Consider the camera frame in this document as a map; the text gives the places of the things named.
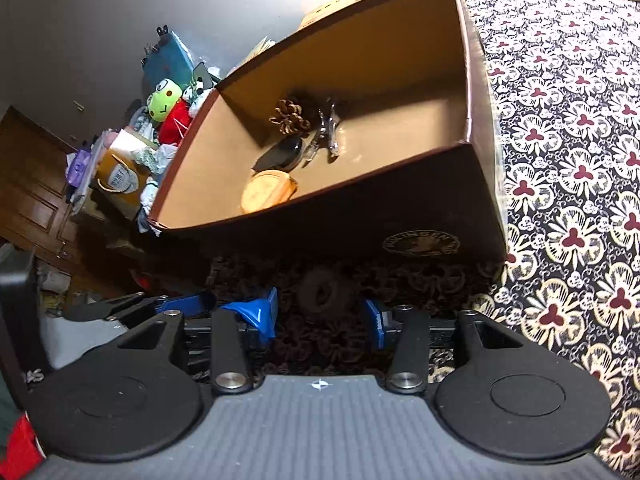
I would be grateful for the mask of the orange tape measure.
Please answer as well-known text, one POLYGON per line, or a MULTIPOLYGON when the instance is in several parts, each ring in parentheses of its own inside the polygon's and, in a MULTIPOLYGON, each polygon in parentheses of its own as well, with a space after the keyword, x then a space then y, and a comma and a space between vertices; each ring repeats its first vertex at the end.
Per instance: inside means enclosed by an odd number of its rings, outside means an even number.
POLYGON ((297 182, 281 170, 265 170, 255 174, 241 196, 243 214, 267 209, 287 202, 297 191, 297 182))

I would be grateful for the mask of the metal clip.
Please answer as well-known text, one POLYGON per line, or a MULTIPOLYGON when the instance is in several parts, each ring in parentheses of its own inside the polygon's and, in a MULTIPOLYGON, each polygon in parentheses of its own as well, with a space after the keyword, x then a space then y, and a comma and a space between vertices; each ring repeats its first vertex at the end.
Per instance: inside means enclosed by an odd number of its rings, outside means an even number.
POLYGON ((304 166, 309 165, 322 148, 328 150, 329 162, 334 162, 340 156, 337 127, 341 123, 341 118, 337 114, 336 101, 328 99, 326 105, 318 110, 318 114, 319 127, 305 148, 303 154, 304 166))

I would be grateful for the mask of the clear tape roll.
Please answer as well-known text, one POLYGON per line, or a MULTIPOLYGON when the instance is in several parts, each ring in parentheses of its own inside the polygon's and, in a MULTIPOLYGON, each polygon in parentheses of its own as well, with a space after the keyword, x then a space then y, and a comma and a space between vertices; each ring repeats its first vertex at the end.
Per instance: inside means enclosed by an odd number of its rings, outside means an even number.
POLYGON ((299 305, 313 315, 337 314, 346 308, 349 294, 338 276, 326 269, 314 269, 303 278, 298 291, 299 305))

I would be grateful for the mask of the orange paper bag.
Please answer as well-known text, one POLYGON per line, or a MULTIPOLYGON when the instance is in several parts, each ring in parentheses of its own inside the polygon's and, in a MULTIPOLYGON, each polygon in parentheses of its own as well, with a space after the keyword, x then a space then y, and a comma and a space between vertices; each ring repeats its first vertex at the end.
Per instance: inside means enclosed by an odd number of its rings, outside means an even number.
POLYGON ((148 168, 139 165, 127 153, 110 148, 96 170, 96 186, 125 218, 134 220, 149 176, 148 168))

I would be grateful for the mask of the brown wooden door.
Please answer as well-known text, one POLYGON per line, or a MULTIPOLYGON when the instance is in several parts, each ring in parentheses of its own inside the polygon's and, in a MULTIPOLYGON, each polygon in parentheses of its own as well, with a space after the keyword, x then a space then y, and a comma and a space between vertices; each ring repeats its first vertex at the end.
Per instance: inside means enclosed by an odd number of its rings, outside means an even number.
POLYGON ((130 289, 66 202, 66 156, 72 148, 11 107, 1 118, 1 238, 32 250, 72 277, 74 286, 104 295, 130 289))

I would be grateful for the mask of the black oval case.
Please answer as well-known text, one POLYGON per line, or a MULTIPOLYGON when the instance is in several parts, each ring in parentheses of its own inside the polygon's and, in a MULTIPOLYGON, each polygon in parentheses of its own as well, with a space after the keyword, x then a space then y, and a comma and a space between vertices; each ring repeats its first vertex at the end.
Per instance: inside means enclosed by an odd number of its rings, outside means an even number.
POLYGON ((304 141, 299 136, 286 136, 262 154, 252 169, 255 172, 266 170, 289 172, 302 160, 303 148, 304 141))

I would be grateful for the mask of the brown cardboard box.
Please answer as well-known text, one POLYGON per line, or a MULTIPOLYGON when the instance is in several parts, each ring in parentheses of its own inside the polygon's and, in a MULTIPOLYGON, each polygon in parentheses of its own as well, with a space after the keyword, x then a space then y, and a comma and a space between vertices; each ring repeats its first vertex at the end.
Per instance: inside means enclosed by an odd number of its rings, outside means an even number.
POLYGON ((212 256, 501 261, 499 186, 484 52, 463 0, 358 0, 218 84, 149 220, 212 256), (277 143, 287 98, 335 120, 338 152, 294 168, 285 202, 246 212, 242 193, 277 143))

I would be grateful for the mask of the green frog plush toy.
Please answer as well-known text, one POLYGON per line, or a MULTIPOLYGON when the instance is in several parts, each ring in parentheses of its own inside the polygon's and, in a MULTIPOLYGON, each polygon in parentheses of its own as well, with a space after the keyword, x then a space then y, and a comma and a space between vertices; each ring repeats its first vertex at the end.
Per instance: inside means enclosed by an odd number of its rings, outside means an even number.
POLYGON ((149 116, 160 126, 160 144, 179 146, 191 125, 190 105, 182 98, 182 94, 182 89, 175 81, 164 78, 146 100, 149 116))

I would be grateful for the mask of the pine cone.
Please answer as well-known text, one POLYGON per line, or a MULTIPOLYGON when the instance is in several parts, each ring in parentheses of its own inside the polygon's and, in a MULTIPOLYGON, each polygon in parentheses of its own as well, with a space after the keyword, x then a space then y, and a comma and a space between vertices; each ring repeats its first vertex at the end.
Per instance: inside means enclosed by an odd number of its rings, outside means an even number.
POLYGON ((276 126, 284 136, 296 136, 296 134, 303 134, 311 129, 311 122, 304 116, 303 107, 297 102, 287 99, 278 102, 269 122, 276 126))

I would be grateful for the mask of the white panda plush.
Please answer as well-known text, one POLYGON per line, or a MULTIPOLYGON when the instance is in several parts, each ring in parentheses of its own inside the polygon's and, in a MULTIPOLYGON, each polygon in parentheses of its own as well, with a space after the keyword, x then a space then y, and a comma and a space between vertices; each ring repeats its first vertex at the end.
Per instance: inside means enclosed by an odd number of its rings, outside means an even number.
POLYGON ((188 106, 188 113, 194 118, 214 88, 214 81, 209 74, 195 76, 183 91, 182 99, 188 106))

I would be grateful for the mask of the teal bag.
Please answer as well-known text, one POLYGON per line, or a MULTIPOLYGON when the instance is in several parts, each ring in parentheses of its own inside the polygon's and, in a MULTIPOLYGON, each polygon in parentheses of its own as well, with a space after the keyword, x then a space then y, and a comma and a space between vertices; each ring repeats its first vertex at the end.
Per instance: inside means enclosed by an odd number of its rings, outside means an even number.
POLYGON ((191 82, 194 61, 189 49, 167 25, 157 27, 157 43, 145 49, 141 60, 142 94, 151 94, 163 79, 172 80, 184 90, 191 82))

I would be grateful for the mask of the book with red cover art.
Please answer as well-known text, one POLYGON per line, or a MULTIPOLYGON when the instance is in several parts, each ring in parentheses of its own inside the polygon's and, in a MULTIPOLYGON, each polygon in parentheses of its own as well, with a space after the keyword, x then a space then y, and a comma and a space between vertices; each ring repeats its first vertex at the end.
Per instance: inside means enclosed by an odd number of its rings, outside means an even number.
POLYGON ((268 49, 273 47, 275 44, 276 42, 273 39, 270 39, 268 37, 262 38, 262 40, 258 41, 258 44, 256 44, 255 47, 252 47, 252 50, 250 50, 250 52, 247 53, 246 57, 243 58, 242 61, 239 62, 237 66, 235 66, 235 69, 237 70, 244 64, 250 62, 253 58, 256 58, 256 56, 258 55, 261 55, 262 52, 267 51, 268 49))

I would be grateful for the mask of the yellow flat book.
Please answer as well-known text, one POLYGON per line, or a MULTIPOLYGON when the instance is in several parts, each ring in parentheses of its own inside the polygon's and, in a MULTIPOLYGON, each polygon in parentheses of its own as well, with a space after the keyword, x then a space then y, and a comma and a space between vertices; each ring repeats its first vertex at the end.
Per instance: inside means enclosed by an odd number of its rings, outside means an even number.
POLYGON ((342 10, 346 8, 346 6, 351 6, 352 4, 359 1, 361 0, 332 0, 326 3, 322 3, 320 4, 320 6, 317 6, 304 15, 297 29, 301 30, 311 24, 314 24, 315 22, 318 22, 319 20, 322 20, 322 18, 325 18, 332 13, 342 10))

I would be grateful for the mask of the patterned tablecloth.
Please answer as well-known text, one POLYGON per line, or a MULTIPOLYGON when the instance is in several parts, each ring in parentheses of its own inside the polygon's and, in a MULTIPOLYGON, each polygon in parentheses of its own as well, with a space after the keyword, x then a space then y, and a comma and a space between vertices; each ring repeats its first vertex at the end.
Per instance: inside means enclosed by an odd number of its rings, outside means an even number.
POLYGON ((294 296, 302 264, 356 292, 447 316, 471 308, 597 378, 612 414, 596 453, 639 474, 639 8, 626 0, 465 0, 484 42, 506 174, 503 264, 373 258, 305 232, 293 260, 218 257, 221 298, 266 272, 283 292, 260 376, 381 376, 354 312, 320 318, 294 296))

